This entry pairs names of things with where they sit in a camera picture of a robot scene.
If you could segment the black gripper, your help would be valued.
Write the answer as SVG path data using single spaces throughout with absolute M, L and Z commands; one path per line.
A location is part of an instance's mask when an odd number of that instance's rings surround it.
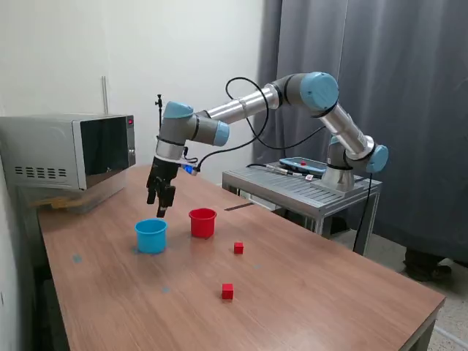
M 156 216 L 164 218 L 166 210 L 173 205 L 175 197 L 175 187 L 170 182 L 177 176 L 178 163 L 168 162 L 162 159 L 153 158 L 150 173 L 146 183 L 148 191 L 147 204 L 154 204 L 156 196 L 158 197 L 158 209 Z

